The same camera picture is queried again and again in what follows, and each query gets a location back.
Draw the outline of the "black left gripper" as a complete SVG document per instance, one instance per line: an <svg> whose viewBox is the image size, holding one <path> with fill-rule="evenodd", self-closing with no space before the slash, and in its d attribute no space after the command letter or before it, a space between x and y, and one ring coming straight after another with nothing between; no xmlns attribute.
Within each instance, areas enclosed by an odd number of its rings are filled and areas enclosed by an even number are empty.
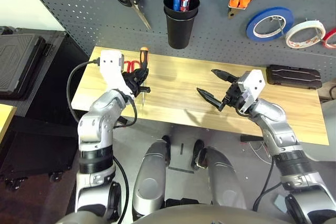
<svg viewBox="0 0 336 224"><path fill-rule="evenodd" d="M123 72L122 76L126 85L131 89L132 94L137 97L141 92L150 93L150 87L142 86L146 77L149 74L149 69L135 69L133 72Z"/></svg>

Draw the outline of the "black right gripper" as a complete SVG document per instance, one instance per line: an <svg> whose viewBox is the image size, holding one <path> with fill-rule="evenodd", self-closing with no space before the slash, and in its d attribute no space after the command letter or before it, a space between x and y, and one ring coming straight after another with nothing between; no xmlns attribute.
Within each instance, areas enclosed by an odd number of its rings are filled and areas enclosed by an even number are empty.
<svg viewBox="0 0 336 224"><path fill-rule="evenodd" d="M238 77L219 69L212 69L211 72L219 77L221 80L230 82L231 85L226 91L226 94L222 101L216 99L211 93L206 90L196 88L201 97L214 106L218 111L222 111L223 108L227 105L229 107L234 107L235 109L241 109L245 104L245 98L243 93L238 86Z"/></svg>

